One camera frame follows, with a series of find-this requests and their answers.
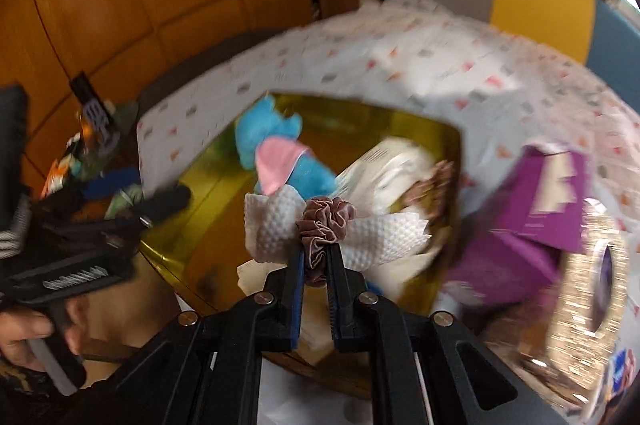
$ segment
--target plush toy head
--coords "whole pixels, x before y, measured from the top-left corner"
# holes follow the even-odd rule
[[[302,118],[294,114],[284,118],[275,108],[272,96],[258,100],[236,124],[236,148],[245,170],[255,169],[255,150],[270,136],[295,140],[302,132]]]

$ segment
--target mauve scrunchie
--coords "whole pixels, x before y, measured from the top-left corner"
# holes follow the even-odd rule
[[[324,286],[324,246],[344,239],[347,235],[347,221],[355,215],[354,206],[340,198],[318,196],[307,201],[302,219],[296,221],[300,241],[305,249],[306,284],[313,287]]]

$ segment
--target blue plush toy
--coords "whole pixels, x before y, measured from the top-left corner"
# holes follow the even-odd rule
[[[285,183],[303,199],[328,196],[335,190],[335,175],[298,142],[302,118],[284,118],[275,99],[265,96],[236,124],[236,148],[245,170],[258,172],[256,192],[270,196]]]

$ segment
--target bed sheet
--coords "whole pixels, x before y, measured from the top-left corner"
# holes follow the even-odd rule
[[[588,193],[617,220],[630,255],[618,348],[640,353],[640,116],[591,71],[432,0],[365,4],[268,40],[148,112],[138,124],[145,193],[176,180],[267,90],[351,98],[457,126],[463,215],[481,206],[532,138],[587,154]]]

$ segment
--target pink cloth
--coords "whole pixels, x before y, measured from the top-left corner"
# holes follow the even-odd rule
[[[283,186],[302,154],[309,152],[306,145],[297,140],[280,136],[268,137],[255,150],[255,168],[265,196],[271,196]]]

